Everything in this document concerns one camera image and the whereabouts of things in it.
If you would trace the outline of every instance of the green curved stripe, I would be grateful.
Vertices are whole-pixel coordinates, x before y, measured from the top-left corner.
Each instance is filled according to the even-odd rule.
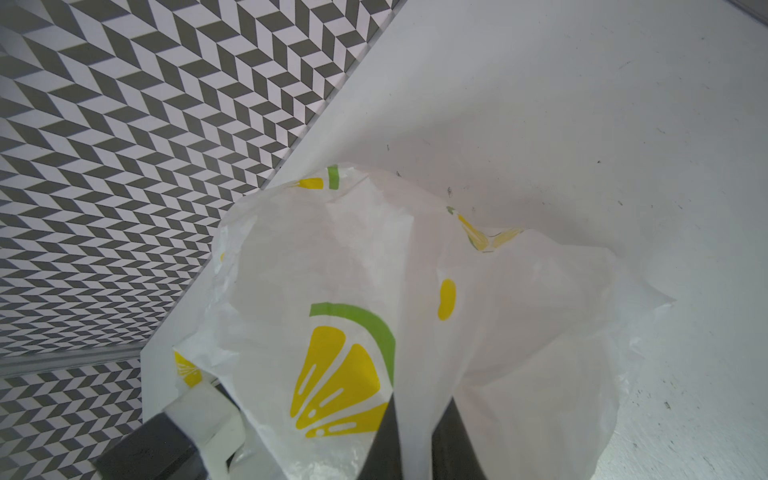
[[[318,315],[338,316],[352,320],[368,330],[384,357],[389,381],[393,386],[395,385],[395,336],[392,335],[392,331],[384,320],[366,309],[345,303],[313,303],[310,307],[310,316]]]
[[[328,167],[328,188],[331,190],[339,189],[339,167],[336,165]]]

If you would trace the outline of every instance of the plastic bag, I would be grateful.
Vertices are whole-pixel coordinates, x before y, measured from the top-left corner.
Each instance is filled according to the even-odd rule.
[[[394,392],[406,479],[452,396],[489,478],[588,478],[668,298],[603,248],[478,229],[382,171],[332,166],[237,202],[201,325],[287,478],[356,478]]]

